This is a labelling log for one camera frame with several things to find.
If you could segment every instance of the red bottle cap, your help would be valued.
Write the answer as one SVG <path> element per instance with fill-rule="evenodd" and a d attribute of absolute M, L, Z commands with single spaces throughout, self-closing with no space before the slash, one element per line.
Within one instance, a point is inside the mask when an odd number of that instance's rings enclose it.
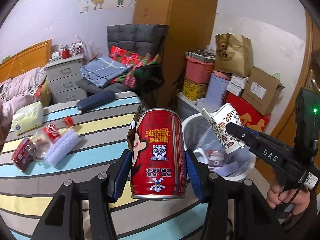
<path fill-rule="evenodd" d="M 65 119 L 63 119 L 63 122 L 65 123 L 66 127 L 68 127 L 68 128 L 70 128 L 71 126 L 74 125 L 74 122 L 73 122 L 71 116 L 68 116 Z"/>

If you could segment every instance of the wooden headboard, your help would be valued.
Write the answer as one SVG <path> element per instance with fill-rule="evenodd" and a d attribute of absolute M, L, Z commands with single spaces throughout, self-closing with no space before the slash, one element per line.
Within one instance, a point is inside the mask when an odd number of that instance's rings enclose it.
<path fill-rule="evenodd" d="M 43 67 L 51 58 L 51 40 L 18 52 L 0 64 L 0 82 L 14 78 L 36 67 Z"/>

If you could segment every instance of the blue blanket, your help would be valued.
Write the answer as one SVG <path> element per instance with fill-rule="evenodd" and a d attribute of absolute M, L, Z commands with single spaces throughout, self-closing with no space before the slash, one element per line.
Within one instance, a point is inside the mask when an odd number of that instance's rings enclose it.
<path fill-rule="evenodd" d="M 114 78 L 127 73 L 132 65 L 125 66 L 108 56 L 90 61 L 80 68 L 81 76 L 99 88 L 104 88 Z"/>

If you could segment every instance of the gray drawer cabinet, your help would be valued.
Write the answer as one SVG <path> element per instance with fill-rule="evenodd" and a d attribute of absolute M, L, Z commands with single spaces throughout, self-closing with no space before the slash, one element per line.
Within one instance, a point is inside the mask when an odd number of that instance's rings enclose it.
<path fill-rule="evenodd" d="M 83 65 L 83 54 L 49 62 L 44 67 L 48 73 L 49 86 L 55 104 L 81 100 L 86 92 L 76 85 L 81 79 L 79 68 Z"/>

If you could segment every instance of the black cable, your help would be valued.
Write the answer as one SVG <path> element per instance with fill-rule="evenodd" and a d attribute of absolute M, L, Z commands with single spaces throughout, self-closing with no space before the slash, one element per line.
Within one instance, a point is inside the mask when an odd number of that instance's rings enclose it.
<path fill-rule="evenodd" d="M 294 200 L 294 198 L 298 195 L 298 193 L 300 192 L 300 190 L 302 190 L 302 188 L 303 188 L 303 186 L 304 186 L 304 183 L 306 182 L 306 179 L 307 179 L 307 177 L 308 177 L 308 174 L 309 174 L 309 172 L 306 171 L 306 173 L 305 173 L 305 175 L 304 175 L 304 177 L 303 177 L 303 179 L 302 179 L 302 182 L 301 182 L 301 184 L 300 184 L 300 187 L 297 189 L 296 193 L 293 194 L 292 198 L 291 198 L 291 199 L 289 200 L 289 202 L 284 206 L 283 210 L 281 210 L 280 213 L 283 213 L 283 212 L 287 209 L 287 207 L 291 204 L 291 202 Z"/>

